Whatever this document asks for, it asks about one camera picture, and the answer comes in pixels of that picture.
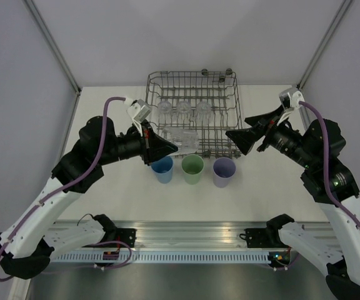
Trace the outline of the blue plastic cup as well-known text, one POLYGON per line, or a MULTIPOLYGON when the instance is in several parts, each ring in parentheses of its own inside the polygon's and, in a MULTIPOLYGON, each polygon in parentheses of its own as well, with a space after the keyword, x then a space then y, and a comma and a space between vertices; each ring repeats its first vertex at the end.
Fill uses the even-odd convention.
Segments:
POLYGON ((171 156, 166 156, 153 162, 151 169, 160 183, 167 184, 173 177, 174 161, 171 156))

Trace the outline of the clear glass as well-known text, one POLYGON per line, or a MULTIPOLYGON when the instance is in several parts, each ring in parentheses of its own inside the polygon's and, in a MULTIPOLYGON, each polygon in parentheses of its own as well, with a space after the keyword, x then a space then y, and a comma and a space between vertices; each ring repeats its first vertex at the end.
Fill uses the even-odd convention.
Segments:
POLYGON ((199 135, 195 130, 167 126, 162 130, 162 136, 177 146, 171 156, 194 154, 199 149, 199 135))
POLYGON ((192 108, 188 101, 179 101, 176 106, 176 114, 179 119, 189 119, 191 117, 192 108))
POLYGON ((168 100, 162 100, 157 104, 157 113, 159 117, 170 116, 173 107, 168 100))
POLYGON ((212 107, 207 101, 200 101, 196 106, 197 117, 200 120, 209 119, 212 113, 212 107))

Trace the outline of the green plastic cup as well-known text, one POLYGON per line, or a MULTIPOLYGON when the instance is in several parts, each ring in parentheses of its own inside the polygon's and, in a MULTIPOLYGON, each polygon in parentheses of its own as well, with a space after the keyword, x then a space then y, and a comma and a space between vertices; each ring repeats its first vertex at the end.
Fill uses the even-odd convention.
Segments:
POLYGON ((181 169, 184 174, 184 180, 190 185, 199 182, 204 171, 204 161, 201 156, 196 154, 187 155, 182 159, 181 169))

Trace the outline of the purple plastic cup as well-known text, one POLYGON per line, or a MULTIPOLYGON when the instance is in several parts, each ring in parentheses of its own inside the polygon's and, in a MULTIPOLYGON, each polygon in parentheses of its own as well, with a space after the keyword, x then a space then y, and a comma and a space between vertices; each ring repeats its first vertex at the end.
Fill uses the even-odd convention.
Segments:
POLYGON ((218 188, 225 188, 236 173, 234 161, 228 157, 215 160, 213 166, 213 183, 218 188))

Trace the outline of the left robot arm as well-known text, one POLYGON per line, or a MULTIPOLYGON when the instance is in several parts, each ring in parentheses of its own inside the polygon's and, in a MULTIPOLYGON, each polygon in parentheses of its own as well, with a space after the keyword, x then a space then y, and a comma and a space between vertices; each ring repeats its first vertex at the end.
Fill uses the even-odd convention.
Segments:
POLYGON ((52 170, 45 187, 26 212, 10 228, 0 232, 0 282, 13 277, 31 279, 41 274, 52 259, 80 247, 108 248, 118 244, 117 227, 104 214, 62 233, 48 229, 74 201, 103 176, 103 166, 139 156, 150 165, 178 147, 154 133, 147 120, 138 130, 116 135, 108 117, 91 118, 79 131, 79 139, 52 170))

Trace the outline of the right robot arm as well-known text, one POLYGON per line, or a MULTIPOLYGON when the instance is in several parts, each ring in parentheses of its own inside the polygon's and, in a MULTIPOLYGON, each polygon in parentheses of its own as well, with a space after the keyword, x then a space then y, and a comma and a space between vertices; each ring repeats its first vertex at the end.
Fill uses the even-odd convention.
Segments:
POLYGON ((352 172, 339 160, 346 145, 339 125, 316 113, 301 134, 292 128, 282 107, 246 118, 247 128, 228 131, 242 154, 274 148, 304 171, 301 180, 326 215, 339 251, 306 233, 292 217, 282 214, 266 223, 265 238, 273 247, 287 247, 314 265, 337 299, 360 299, 360 197, 352 172))

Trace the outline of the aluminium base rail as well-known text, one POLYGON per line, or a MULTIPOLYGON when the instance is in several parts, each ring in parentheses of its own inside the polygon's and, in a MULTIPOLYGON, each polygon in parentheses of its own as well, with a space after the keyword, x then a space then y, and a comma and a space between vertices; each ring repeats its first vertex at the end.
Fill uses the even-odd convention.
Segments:
POLYGON ((135 248, 150 251, 243 251, 239 235, 265 222, 115 221, 119 228, 136 230, 135 248))

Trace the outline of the right aluminium frame post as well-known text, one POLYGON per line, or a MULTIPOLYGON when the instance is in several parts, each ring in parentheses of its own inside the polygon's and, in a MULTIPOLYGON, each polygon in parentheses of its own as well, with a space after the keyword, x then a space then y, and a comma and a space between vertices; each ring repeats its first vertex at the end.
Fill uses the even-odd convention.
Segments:
POLYGON ((332 38, 334 37, 336 31, 340 27, 342 21, 346 17, 347 13, 349 12, 350 8, 353 6, 354 0, 343 0, 341 1, 340 6, 338 7, 336 13, 334 14, 329 26, 324 33, 324 36, 321 38, 312 58, 309 60, 309 63, 304 70, 300 80, 297 82, 296 87, 299 90, 302 90, 303 87, 308 82, 309 78, 311 77, 313 71, 315 70, 316 66, 318 65, 321 57, 323 56, 325 50, 329 46, 332 38))

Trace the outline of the aluminium frame post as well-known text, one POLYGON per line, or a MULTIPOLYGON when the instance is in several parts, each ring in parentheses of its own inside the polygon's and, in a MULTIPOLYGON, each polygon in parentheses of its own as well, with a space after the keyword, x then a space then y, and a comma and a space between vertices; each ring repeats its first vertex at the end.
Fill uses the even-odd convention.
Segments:
POLYGON ((29 11, 33 21, 35 22, 37 28, 41 33, 41 36, 45 40, 49 50, 52 52, 52 55, 57 61, 66 79, 70 83, 70 86, 72 87, 73 91, 75 92, 76 95, 80 95, 82 88, 75 79, 67 61, 65 60, 58 44, 56 43, 53 35, 51 34, 48 25, 46 24, 36 3, 33 0, 23 0, 22 2, 25 5, 26 9, 29 11))
POLYGON ((334 37, 336 31, 340 27, 342 21, 346 17, 347 13, 349 12, 350 8, 353 6, 354 0, 343 0, 341 1, 340 6, 338 7, 336 13, 334 14, 329 26, 324 33, 324 36, 321 38, 312 58, 309 60, 309 63, 304 70, 300 80, 297 82, 296 87, 299 90, 302 90, 303 87, 308 82, 309 78, 311 77, 313 71, 315 70, 316 66, 318 65, 321 57, 323 56, 325 50, 329 46, 332 38, 334 37))

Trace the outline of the left aluminium frame post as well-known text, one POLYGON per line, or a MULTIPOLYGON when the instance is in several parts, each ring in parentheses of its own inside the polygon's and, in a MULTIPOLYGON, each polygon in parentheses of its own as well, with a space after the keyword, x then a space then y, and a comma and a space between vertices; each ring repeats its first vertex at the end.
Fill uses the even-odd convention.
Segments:
POLYGON ((36 3, 33 0, 23 0, 22 2, 25 5, 26 9, 29 11, 33 21, 35 22, 37 28, 41 33, 41 36, 45 40, 49 50, 52 52, 52 55, 57 61, 66 79, 70 83, 70 86, 72 87, 73 91, 75 92, 76 95, 80 95, 82 88, 75 79, 67 61, 65 60, 58 44, 56 43, 53 35, 51 34, 48 25, 46 24, 36 3))

